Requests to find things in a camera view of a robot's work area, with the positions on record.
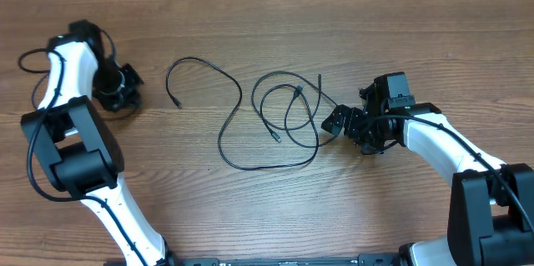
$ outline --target wood grain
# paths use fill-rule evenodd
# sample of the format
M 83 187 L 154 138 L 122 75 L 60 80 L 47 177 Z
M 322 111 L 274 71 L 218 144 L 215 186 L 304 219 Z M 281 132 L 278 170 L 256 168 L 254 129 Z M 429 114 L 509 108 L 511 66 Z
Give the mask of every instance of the wood grain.
M 129 187 L 149 222 L 180 257 L 353 256 L 446 233 L 450 190 L 415 154 L 394 148 L 362 157 L 349 140 L 322 148 L 305 168 L 240 172 L 217 150 L 237 88 L 197 63 L 164 75 L 177 58 L 206 58 L 241 84 L 244 101 L 223 147 L 244 166 L 306 159 L 277 144 L 250 106 L 255 81 L 287 70 L 316 81 L 338 103 L 360 105 L 358 88 L 405 71 L 419 102 L 433 102 L 487 152 L 532 163 L 534 0 L 0 0 L 0 264 L 98 265 L 120 252 L 79 203 L 50 203 L 32 191 L 19 127 L 38 77 L 18 56 L 87 18 L 105 28 L 118 58 L 145 85 L 144 106 L 110 123 Z M 28 67 L 47 68 L 43 57 Z M 258 97 L 277 83 L 260 86 Z M 305 88 L 311 104 L 316 94 Z M 273 94 L 276 123 L 291 93 Z M 321 104 L 317 123 L 332 107 Z M 290 122 L 301 123 L 298 105 Z M 311 143 L 310 130 L 296 137 Z M 39 182 L 47 185 L 40 169 Z

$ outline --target wooden table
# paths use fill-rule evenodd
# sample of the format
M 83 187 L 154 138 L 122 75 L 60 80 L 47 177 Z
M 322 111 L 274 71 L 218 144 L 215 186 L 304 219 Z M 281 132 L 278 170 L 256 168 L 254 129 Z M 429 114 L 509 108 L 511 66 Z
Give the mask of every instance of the wooden table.
M 223 147 L 244 166 L 296 162 L 311 150 L 277 144 L 250 105 L 256 80 L 299 73 L 338 103 L 360 106 L 358 88 L 405 71 L 418 102 L 432 102 L 470 140 L 508 162 L 534 164 L 534 0 L 0 0 L 0 264 L 99 265 L 120 258 L 80 203 L 50 203 L 28 183 L 28 142 L 19 126 L 38 77 L 18 56 L 87 18 L 113 37 L 118 59 L 145 81 L 144 107 L 109 127 L 126 159 L 129 187 L 148 221 L 180 257 L 354 256 L 396 251 L 446 233 L 450 190 L 405 148 L 363 157 L 346 138 L 305 168 L 243 172 L 226 164 L 217 135 L 237 88 L 198 63 L 233 75 L 244 101 Z M 47 68 L 41 57 L 31 68 Z M 260 86 L 258 97 L 278 83 Z M 316 93 L 305 88 L 310 103 Z M 291 92 L 266 102 L 282 123 Z M 316 123 L 333 107 L 321 104 Z M 290 124 L 302 123 L 297 104 Z M 308 129 L 296 134 L 312 143 Z M 39 182 L 48 185 L 36 165 Z

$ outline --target robotic arm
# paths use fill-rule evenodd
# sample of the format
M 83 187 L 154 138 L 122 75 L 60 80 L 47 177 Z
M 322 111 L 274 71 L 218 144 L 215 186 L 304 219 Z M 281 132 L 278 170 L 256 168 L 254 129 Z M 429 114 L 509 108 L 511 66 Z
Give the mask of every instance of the robotic arm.
M 23 115 L 21 125 L 50 183 L 79 199 L 102 221 L 123 252 L 128 266 L 271 266 L 395 265 L 478 266 L 534 263 L 534 239 L 524 214 L 534 218 L 534 173 L 525 164 L 506 165 L 461 136 L 431 103 L 416 104 L 404 73 L 375 79 L 360 90 L 364 108 L 340 105 L 321 127 L 344 135 L 362 147 L 363 154 L 383 153 L 400 143 L 421 155 L 451 186 L 447 236 L 407 244 L 399 253 L 366 254 L 357 258 L 219 261 L 216 258 L 178 261 L 164 239 L 146 221 L 122 174 L 123 156 L 117 141 L 91 104 L 117 112 L 138 103 L 142 83 L 128 64 L 103 55 L 100 29 L 87 21 L 69 25 L 69 33 L 50 40 L 48 50 L 64 59 L 63 84 L 55 98 L 62 60 L 49 54 L 48 89 L 39 109 Z M 53 103 L 53 108 L 43 110 Z M 78 133 L 82 142 L 65 148 L 57 143 Z M 501 182 L 506 181 L 524 208 L 523 213 Z M 510 206 L 508 215 L 492 217 L 490 204 Z

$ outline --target wooden surface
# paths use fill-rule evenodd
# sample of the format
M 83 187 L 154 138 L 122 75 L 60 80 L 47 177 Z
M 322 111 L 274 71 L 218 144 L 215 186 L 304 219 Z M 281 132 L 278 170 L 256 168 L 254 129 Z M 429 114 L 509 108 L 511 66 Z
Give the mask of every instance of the wooden surface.
M 19 127 L 38 77 L 18 56 L 87 18 L 105 28 L 118 58 L 145 85 L 144 109 L 109 127 L 129 187 L 148 221 L 180 257 L 353 256 L 396 251 L 446 233 L 450 189 L 405 148 L 362 157 L 345 138 L 306 168 L 241 172 L 224 163 L 217 135 L 237 101 L 220 73 L 177 58 L 206 58 L 233 75 L 244 101 L 223 140 L 244 166 L 295 162 L 311 150 L 277 144 L 250 106 L 256 80 L 274 70 L 315 81 L 338 103 L 405 71 L 418 102 L 432 102 L 465 136 L 507 162 L 534 163 L 534 0 L 0 0 L 0 264 L 98 265 L 120 252 L 80 203 L 50 203 L 26 178 Z M 47 68 L 43 57 L 27 66 Z M 292 78 L 273 78 L 259 96 Z M 305 88 L 310 103 L 315 93 Z M 281 123 L 290 92 L 266 115 Z M 319 124 L 332 107 L 321 105 Z M 300 123 L 299 105 L 290 123 Z M 310 130 L 296 134 L 312 141 Z M 46 185 L 39 166 L 39 182 Z

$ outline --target tabletop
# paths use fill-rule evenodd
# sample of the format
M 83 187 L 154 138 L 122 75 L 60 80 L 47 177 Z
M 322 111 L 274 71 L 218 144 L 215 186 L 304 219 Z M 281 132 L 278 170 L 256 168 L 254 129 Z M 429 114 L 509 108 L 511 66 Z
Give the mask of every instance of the tabletop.
M 219 130 L 243 102 L 222 139 L 244 167 L 306 160 L 313 149 L 284 133 L 275 142 L 254 112 L 258 78 L 290 71 L 337 103 L 361 107 L 358 89 L 382 74 L 406 72 L 418 103 L 434 103 L 473 143 L 509 163 L 534 163 L 534 0 L 0 0 L 0 264 L 99 265 L 121 253 L 80 203 L 52 203 L 28 183 L 28 141 L 20 118 L 39 77 L 17 68 L 67 25 L 88 19 L 108 31 L 121 63 L 145 84 L 142 109 L 108 126 L 126 161 L 128 186 L 147 220 L 179 257 L 278 258 L 356 256 L 396 251 L 446 234 L 450 189 L 420 157 L 394 147 L 364 157 L 347 138 L 320 148 L 305 167 L 245 172 L 219 155 Z M 48 68 L 44 55 L 25 61 Z M 259 101 L 279 83 L 258 88 Z M 265 101 L 283 123 L 292 92 Z M 314 106 L 317 93 L 304 94 Z M 333 105 L 322 100 L 315 123 Z M 306 120 L 297 102 L 289 124 Z M 295 133 L 313 144 L 308 126 Z M 38 163 L 41 185 L 53 189 Z

